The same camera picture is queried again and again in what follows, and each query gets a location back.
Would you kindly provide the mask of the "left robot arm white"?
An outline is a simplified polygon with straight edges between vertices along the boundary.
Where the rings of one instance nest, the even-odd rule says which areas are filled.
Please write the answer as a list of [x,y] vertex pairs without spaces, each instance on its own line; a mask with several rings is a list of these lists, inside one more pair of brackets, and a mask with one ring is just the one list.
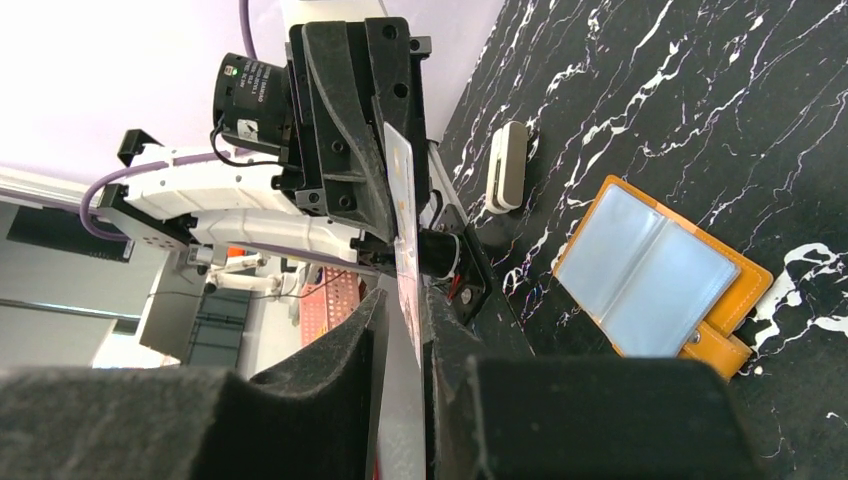
[[287,62],[221,61],[210,149],[181,154],[128,131],[121,171],[79,215],[100,238],[165,251],[233,245],[391,269],[421,237],[430,191],[421,65],[401,17],[290,29]]

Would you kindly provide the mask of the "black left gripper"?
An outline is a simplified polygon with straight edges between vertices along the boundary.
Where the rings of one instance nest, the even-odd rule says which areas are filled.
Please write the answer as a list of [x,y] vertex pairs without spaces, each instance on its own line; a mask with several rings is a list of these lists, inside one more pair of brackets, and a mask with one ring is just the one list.
[[226,54],[213,95],[213,140],[265,153],[279,168],[271,186],[313,215],[390,243],[386,171],[371,128],[375,110],[408,140],[416,209],[430,198],[422,66],[427,36],[402,17],[367,18],[366,40],[350,40],[343,21],[310,22],[291,60],[277,66]]

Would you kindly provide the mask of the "orange leather card holder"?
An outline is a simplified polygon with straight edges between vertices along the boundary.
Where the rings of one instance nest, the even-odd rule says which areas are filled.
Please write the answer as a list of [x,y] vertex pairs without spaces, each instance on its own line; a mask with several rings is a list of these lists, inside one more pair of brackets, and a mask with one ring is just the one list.
[[553,269],[622,357],[701,361],[730,380],[752,355],[735,336],[772,274],[610,175]]

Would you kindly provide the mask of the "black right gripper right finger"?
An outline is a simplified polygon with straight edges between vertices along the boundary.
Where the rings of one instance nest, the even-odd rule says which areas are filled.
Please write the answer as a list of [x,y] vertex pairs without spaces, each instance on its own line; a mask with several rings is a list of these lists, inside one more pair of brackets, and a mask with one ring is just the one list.
[[758,479],[725,382],[693,360],[509,357],[428,289],[431,479]]

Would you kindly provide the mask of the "white credit card black stripe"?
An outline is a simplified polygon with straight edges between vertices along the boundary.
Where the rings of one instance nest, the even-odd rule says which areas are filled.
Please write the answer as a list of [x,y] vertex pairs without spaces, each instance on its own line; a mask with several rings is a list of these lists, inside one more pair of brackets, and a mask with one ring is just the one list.
[[418,213],[411,143],[385,123],[384,151],[396,234],[390,243],[396,276],[383,276],[386,288],[388,350],[378,433],[382,479],[425,479],[427,454],[421,369],[421,276]]

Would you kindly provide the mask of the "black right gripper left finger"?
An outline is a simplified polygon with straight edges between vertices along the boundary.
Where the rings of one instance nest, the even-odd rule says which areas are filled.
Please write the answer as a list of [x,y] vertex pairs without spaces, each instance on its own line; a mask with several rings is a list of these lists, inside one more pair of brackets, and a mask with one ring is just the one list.
[[369,479],[387,294],[251,378],[206,367],[1,374],[5,479]]

